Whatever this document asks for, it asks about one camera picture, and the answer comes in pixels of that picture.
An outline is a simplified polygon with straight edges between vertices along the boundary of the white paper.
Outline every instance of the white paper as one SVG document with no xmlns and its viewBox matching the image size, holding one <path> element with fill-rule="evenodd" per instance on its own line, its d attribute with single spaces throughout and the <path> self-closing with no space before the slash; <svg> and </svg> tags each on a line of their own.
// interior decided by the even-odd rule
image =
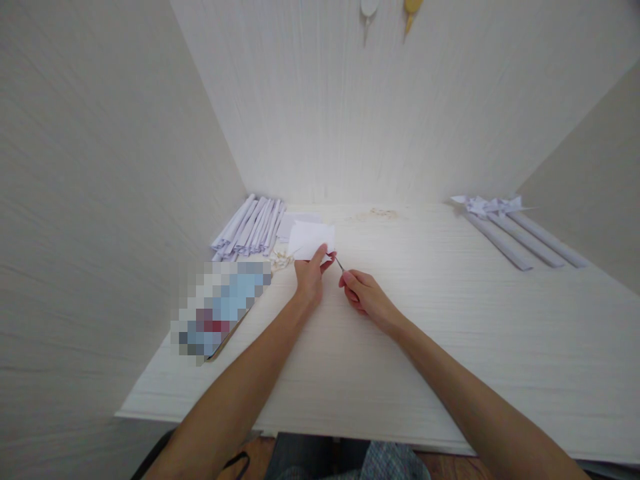
<svg viewBox="0 0 640 480">
<path fill-rule="evenodd" d="M 245 213 L 249 209 L 249 206 L 251 205 L 251 202 L 253 201 L 254 198 L 255 198 L 255 195 L 252 193 L 249 196 L 249 198 L 245 200 L 240 210 L 238 210 L 238 215 L 233 219 L 233 222 L 230 224 L 228 230 L 226 230 L 222 235 L 222 240 L 224 240 L 225 242 L 230 242 L 233 240 L 235 236 L 235 232 L 236 230 L 238 230 L 238 226 L 240 225 L 240 222 L 244 218 Z"/>
<path fill-rule="evenodd" d="M 298 213 L 298 212 L 286 212 L 280 222 L 280 227 L 277 230 L 277 236 L 281 243 L 289 241 L 291 236 L 291 228 L 296 221 L 306 223 L 322 223 L 322 217 L 319 213 Z"/>
<path fill-rule="evenodd" d="M 333 225 L 296 221 L 291 228 L 287 255 L 293 256 L 295 260 L 311 260 L 323 243 L 327 244 L 327 253 L 333 252 L 335 243 Z M 331 258 L 325 255 L 323 263 L 329 260 Z"/>
<path fill-rule="evenodd" d="M 260 212 L 258 212 L 258 216 L 255 218 L 255 223 L 253 224 L 253 228 L 251 229 L 251 233 L 249 234 L 249 238 L 247 242 L 244 244 L 247 250 L 251 250 L 251 244 L 253 243 L 253 238 L 256 235 L 256 230 L 258 230 L 258 226 L 260 225 L 260 220 L 262 220 L 262 216 L 265 214 L 265 208 L 267 203 L 269 202 L 266 198 L 262 197 L 261 200 L 264 200 L 262 206 L 260 208 Z"/>
<path fill-rule="evenodd" d="M 260 200 L 258 201 L 258 204 L 255 206 L 255 210 L 253 210 L 253 213 L 251 214 L 249 220 L 247 221 L 247 224 L 245 225 L 242 235 L 240 235 L 240 240 L 238 240 L 238 246 L 240 247 L 246 246 L 249 240 L 249 236 L 251 235 L 251 232 L 253 231 L 253 228 L 255 226 L 255 220 L 257 216 L 260 214 L 262 207 L 264 206 L 266 201 L 267 199 L 264 197 L 261 197 Z"/>
<path fill-rule="evenodd" d="M 267 206 L 265 207 L 265 213 L 260 220 L 260 225 L 258 225 L 258 230 L 256 231 L 255 237 L 251 244 L 251 250 L 256 252 L 262 242 L 262 236 L 265 234 L 267 219 L 271 215 L 271 211 L 273 210 L 273 200 L 269 200 L 267 202 Z"/>
<path fill-rule="evenodd" d="M 278 220 L 279 215 L 280 215 L 280 199 L 276 200 L 275 206 L 273 208 L 273 213 L 271 214 L 271 219 L 269 220 L 269 230 L 267 232 L 267 236 L 264 241 L 264 245 L 266 247 L 268 247 L 271 244 L 271 236 L 273 235 L 275 222 Z"/>
<path fill-rule="evenodd" d="M 236 244 L 238 243 L 238 240 L 240 239 L 240 235 L 242 235 L 242 232 L 243 232 L 243 230 L 245 228 L 245 225 L 247 224 L 249 218 L 253 214 L 253 211 L 255 210 L 255 206 L 257 204 L 258 204 L 258 200 L 253 200 L 251 202 L 251 204 L 249 206 L 249 209 L 245 213 L 245 217 L 242 219 L 242 222 L 240 222 L 240 225 L 238 226 L 238 230 L 235 232 L 235 236 L 233 238 L 233 241 L 230 242 L 227 245 L 227 248 L 225 248 L 224 256 L 230 255 L 233 252 L 233 249 L 235 248 Z"/>
<path fill-rule="evenodd" d="M 518 196 L 511 200 L 494 198 L 484 200 L 484 198 L 468 197 L 466 195 L 456 195 L 451 197 L 454 202 L 462 203 L 469 213 L 474 213 L 483 220 L 487 219 L 488 213 L 497 213 L 498 217 L 505 218 L 506 214 L 521 210 L 529 210 L 522 206 L 522 197 Z"/>
<path fill-rule="evenodd" d="M 520 225 L 522 228 L 527 230 L 534 237 L 538 238 L 542 243 L 548 246 L 551 250 L 556 252 L 570 264 L 572 264 L 576 268 L 584 268 L 589 263 L 587 260 L 582 258 L 582 256 L 578 255 L 576 252 L 570 250 L 568 247 L 564 246 L 560 240 L 550 234 L 548 231 L 544 230 L 540 225 L 531 220 L 530 218 L 524 216 L 520 212 L 511 212 L 507 213 L 507 216 Z"/>
<path fill-rule="evenodd" d="M 483 222 L 474 214 L 469 212 L 464 212 L 464 217 L 469 220 L 470 224 L 476 227 L 482 234 L 489 239 L 489 241 L 502 252 L 502 254 L 510 260 L 512 264 L 514 264 L 517 268 L 522 271 L 531 270 L 533 267 L 530 266 L 520 255 L 516 254 L 511 248 L 502 241 L 501 238 L 496 236 L 494 232 L 489 228 L 489 224 L 487 222 Z"/>
<path fill-rule="evenodd" d="M 275 240 L 276 240 L 276 234 L 275 232 L 278 230 L 278 227 L 280 226 L 280 222 L 282 221 L 282 217 L 285 214 L 285 209 L 286 206 L 284 203 L 282 203 L 280 205 L 280 213 L 278 213 L 278 219 L 275 221 L 275 226 L 274 226 L 274 234 L 271 236 L 271 243 L 269 244 L 269 247 L 265 250 L 265 252 L 263 253 L 263 255 L 265 257 L 268 257 L 269 254 L 271 253 L 271 251 L 273 250 L 273 246 L 275 245 Z"/>
<path fill-rule="evenodd" d="M 502 228 L 502 230 L 510 234 L 510 236 L 518 240 L 520 244 L 524 245 L 525 248 L 527 248 L 548 266 L 552 268 L 560 268 L 564 266 L 564 263 L 559 258 L 554 258 L 554 254 L 549 254 L 550 252 L 548 253 L 547 251 L 545 251 L 544 247 L 541 248 L 541 245 L 537 242 L 537 240 L 527 236 L 519 230 L 512 228 L 508 224 L 508 220 L 498 217 L 495 213 L 488 213 L 487 217 L 498 227 Z"/>
</svg>

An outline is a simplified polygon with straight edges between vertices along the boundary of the left hand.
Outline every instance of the left hand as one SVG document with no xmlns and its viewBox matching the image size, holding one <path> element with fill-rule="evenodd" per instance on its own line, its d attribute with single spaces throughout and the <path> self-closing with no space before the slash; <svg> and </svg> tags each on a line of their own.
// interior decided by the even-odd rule
<svg viewBox="0 0 640 480">
<path fill-rule="evenodd" d="M 316 308 L 322 300 L 322 274 L 335 260 L 335 252 L 329 254 L 331 261 L 322 264 L 322 258 L 327 253 L 327 244 L 323 243 L 315 252 L 311 260 L 296 260 L 295 276 L 298 279 L 296 296 L 309 303 L 309 306 Z"/>
</svg>

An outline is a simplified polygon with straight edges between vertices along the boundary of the white wall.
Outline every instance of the white wall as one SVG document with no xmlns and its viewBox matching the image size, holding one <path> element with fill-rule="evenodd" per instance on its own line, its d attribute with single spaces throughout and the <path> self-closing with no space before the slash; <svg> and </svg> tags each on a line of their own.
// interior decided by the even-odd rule
<svg viewBox="0 0 640 480">
<path fill-rule="evenodd" d="M 248 190 L 304 203 L 504 195 L 640 57 L 623 0 L 171 0 Z"/>
<path fill-rule="evenodd" d="M 0 7 L 0 477 L 128 478 L 175 266 L 245 195 L 169 2 Z"/>
<path fill-rule="evenodd" d="M 528 216 L 640 295 L 640 61 L 520 188 Z"/>
</svg>

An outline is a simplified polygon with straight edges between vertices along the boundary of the hand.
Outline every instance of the hand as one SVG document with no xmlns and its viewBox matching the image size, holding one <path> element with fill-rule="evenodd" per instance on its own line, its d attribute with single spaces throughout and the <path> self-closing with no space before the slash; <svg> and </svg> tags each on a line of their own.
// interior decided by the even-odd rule
<svg viewBox="0 0 640 480">
<path fill-rule="evenodd" d="M 295 276 L 298 279 L 298 288 L 295 294 L 308 303 L 312 309 L 316 308 L 322 300 L 322 274 L 335 260 L 335 252 L 332 252 L 329 254 L 331 261 L 322 264 L 322 258 L 326 253 L 327 244 L 323 243 L 311 260 L 296 260 L 293 263 Z"/>
<path fill-rule="evenodd" d="M 345 270 L 338 287 L 345 288 L 347 300 L 358 313 L 367 315 L 386 334 L 406 320 L 368 273 Z"/>
</svg>

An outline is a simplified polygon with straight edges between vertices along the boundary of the black strap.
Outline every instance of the black strap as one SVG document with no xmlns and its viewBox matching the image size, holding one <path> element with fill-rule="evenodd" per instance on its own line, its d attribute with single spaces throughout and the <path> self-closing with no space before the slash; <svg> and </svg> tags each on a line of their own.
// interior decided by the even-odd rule
<svg viewBox="0 0 640 480">
<path fill-rule="evenodd" d="M 173 435 L 173 432 L 175 432 L 175 429 L 169 430 L 162 437 L 160 437 L 160 440 L 156 442 L 156 444 L 153 446 L 151 451 L 147 454 L 145 459 L 142 460 L 142 463 L 138 467 L 138 470 L 136 470 L 133 476 L 131 477 L 131 480 L 142 480 L 142 477 L 145 476 L 145 473 L 147 472 L 147 470 L 149 470 L 149 468 L 153 465 L 153 462 L 155 462 L 156 458 L 158 458 L 158 455 L 160 455 L 160 452 L 162 452 L 162 450 L 169 443 L 169 440 Z M 236 480 L 241 480 L 244 474 L 249 469 L 249 464 L 251 463 L 251 459 L 249 458 L 247 452 L 238 453 L 234 458 L 232 458 L 231 460 L 225 463 L 225 466 L 222 468 L 222 470 L 232 466 L 233 464 L 239 462 L 244 458 L 247 459 L 247 463 L 242 468 L 242 470 L 240 470 L 240 474 L 238 474 L 238 476 L 236 477 Z"/>
<path fill-rule="evenodd" d="M 249 455 L 247 454 L 247 452 L 238 453 L 234 458 L 232 458 L 231 460 L 229 460 L 228 462 L 225 463 L 225 466 L 224 466 L 224 468 L 222 468 L 222 470 L 232 466 L 234 463 L 242 460 L 243 458 L 246 458 L 247 462 L 245 463 L 245 466 L 242 467 L 242 470 L 240 470 L 240 473 L 238 473 L 238 476 L 235 478 L 235 480 L 241 480 L 241 478 L 244 476 L 244 474 L 249 469 L 249 464 L 251 463 L 251 459 L 249 458 Z"/>
</svg>

